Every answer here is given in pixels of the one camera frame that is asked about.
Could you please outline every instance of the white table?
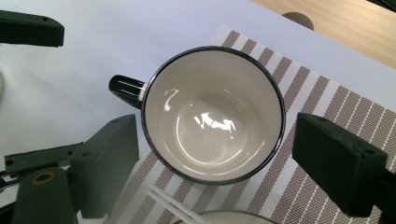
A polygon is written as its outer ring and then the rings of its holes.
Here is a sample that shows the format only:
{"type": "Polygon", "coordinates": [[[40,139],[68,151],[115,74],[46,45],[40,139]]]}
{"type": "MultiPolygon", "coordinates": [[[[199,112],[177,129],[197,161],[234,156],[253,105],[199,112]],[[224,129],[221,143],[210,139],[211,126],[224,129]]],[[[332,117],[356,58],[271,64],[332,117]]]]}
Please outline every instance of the white table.
{"type": "MultiPolygon", "coordinates": [[[[59,49],[0,47],[1,157],[86,141],[111,119],[139,114],[107,89],[110,78],[148,81],[170,57],[208,45],[222,24],[396,111],[395,69],[248,0],[2,0],[0,8],[65,27],[59,49]]],[[[0,194],[0,206],[16,191],[0,194]]]]}

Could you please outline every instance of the woven placemat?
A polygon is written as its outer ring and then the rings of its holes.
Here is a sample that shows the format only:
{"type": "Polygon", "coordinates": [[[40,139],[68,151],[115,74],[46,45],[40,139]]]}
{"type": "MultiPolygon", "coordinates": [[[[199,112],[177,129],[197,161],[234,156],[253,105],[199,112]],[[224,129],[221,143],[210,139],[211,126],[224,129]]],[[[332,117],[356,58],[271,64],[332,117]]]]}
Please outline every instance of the woven placemat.
{"type": "Polygon", "coordinates": [[[235,209],[279,223],[377,223],[380,215],[377,208],[368,218],[345,216],[291,158],[295,120],[297,113],[305,112],[337,123],[386,151],[387,168],[395,172],[396,114],[228,27],[220,27],[212,45],[241,50],[273,74],[287,111],[280,150],[248,180],[221,187],[204,186],[174,175],[157,160],[139,134],[141,159],[104,223],[176,221],[173,214],[146,196],[148,184],[164,189],[196,212],[235,209]]]}

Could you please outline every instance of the black mug handle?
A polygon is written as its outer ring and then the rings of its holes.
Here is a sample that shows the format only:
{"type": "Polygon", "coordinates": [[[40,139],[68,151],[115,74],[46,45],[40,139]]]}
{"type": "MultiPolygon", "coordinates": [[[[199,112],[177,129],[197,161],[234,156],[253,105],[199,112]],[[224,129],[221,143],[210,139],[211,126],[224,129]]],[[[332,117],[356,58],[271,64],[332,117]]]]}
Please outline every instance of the black mug handle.
{"type": "Polygon", "coordinates": [[[130,77],[116,75],[110,79],[108,88],[127,104],[142,109],[143,99],[139,98],[145,90],[145,83],[130,77]]]}

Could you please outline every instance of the white mug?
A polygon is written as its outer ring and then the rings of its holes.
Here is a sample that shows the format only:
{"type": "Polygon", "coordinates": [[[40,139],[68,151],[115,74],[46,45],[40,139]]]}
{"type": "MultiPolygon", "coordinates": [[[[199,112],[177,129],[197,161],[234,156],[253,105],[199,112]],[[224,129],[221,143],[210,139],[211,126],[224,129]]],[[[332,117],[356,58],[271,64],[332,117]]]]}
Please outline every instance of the white mug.
{"type": "Polygon", "coordinates": [[[201,47],[166,62],[149,83],[114,76],[110,90],[141,109],[152,151],[193,182],[232,184],[260,171],[285,129],[269,72],[235,49],[201,47]]]}

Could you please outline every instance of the wooden surface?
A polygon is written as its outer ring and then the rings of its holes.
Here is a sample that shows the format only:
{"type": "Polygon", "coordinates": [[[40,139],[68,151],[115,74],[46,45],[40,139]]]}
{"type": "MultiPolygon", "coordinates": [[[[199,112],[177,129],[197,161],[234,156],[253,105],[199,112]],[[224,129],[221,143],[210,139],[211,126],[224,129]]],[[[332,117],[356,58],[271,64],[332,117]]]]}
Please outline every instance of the wooden surface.
{"type": "Polygon", "coordinates": [[[364,0],[252,0],[278,14],[300,12],[322,35],[396,68],[396,13],[364,0]]]}

